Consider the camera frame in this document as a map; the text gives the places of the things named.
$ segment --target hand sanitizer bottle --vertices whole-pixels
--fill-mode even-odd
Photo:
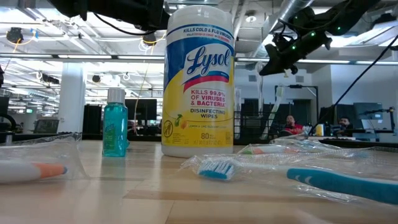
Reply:
[[[119,88],[108,90],[108,104],[104,109],[103,156],[126,156],[127,108],[124,105],[125,92]]]

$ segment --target person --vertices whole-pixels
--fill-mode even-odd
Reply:
[[[297,124],[292,115],[287,115],[286,117],[285,131],[288,131],[292,134],[301,134],[304,132],[303,126]]]
[[[351,121],[348,117],[341,117],[338,124],[340,125],[341,129],[337,131],[337,134],[352,137],[352,133],[346,131],[347,129],[354,129],[354,126],[351,124]]]

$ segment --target blue toothbrush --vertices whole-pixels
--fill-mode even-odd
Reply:
[[[303,167],[245,164],[246,169],[276,169],[290,180],[311,185],[322,190],[354,195],[377,202],[398,205],[398,182],[372,178],[355,177],[328,170]],[[202,177],[230,180],[237,170],[243,169],[232,161],[204,161],[198,170]]]

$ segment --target bottle cap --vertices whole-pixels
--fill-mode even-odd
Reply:
[[[110,88],[108,89],[108,103],[122,103],[124,104],[124,90],[120,88]]]

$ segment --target toothbrush handle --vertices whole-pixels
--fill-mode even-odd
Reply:
[[[398,182],[338,174],[325,170],[290,168],[287,178],[322,190],[355,195],[398,205]]]

